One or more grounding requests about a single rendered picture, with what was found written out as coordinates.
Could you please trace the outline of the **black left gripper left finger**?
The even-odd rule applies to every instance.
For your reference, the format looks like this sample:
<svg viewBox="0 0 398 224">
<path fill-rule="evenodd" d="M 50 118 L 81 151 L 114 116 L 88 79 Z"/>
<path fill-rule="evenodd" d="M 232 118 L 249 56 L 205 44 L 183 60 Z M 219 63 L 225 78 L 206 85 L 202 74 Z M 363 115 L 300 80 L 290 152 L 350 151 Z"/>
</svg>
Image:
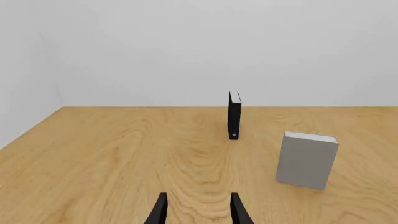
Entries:
<svg viewBox="0 0 398 224">
<path fill-rule="evenodd" d="M 161 192 L 144 224 L 165 224 L 167 219 L 167 193 Z"/>
</svg>

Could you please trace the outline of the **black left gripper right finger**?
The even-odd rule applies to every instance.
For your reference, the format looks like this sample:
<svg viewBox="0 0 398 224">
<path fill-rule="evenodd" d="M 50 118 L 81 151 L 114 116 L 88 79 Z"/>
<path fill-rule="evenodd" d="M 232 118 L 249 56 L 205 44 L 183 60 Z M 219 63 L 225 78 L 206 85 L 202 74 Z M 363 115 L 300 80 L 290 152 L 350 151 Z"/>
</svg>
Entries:
<svg viewBox="0 0 398 224">
<path fill-rule="evenodd" d="M 230 210 L 233 224 L 254 224 L 236 192 L 231 193 Z"/>
</svg>

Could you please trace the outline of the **grey upright book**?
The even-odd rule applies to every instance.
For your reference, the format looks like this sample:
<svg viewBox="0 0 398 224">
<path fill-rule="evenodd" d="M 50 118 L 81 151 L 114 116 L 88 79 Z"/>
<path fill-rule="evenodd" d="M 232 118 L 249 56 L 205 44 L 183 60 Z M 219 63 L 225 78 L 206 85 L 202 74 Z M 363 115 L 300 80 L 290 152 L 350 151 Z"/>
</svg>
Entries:
<svg viewBox="0 0 398 224">
<path fill-rule="evenodd" d="M 333 136 L 284 132 L 276 179 L 283 184 L 324 190 L 338 152 Z"/>
</svg>

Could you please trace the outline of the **black upright book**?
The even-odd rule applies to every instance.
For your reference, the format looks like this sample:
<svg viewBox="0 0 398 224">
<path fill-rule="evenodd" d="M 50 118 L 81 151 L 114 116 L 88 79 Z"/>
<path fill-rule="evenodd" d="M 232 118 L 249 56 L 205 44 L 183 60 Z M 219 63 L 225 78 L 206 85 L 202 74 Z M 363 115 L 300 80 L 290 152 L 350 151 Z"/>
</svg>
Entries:
<svg viewBox="0 0 398 224">
<path fill-rule="evenodd" d="M 239 127 L 241 118 L 241 99 L 238 91 L 229 92 L 228 103 L 228 134 L 230 140 L 239 138 Z"/>
</svg>

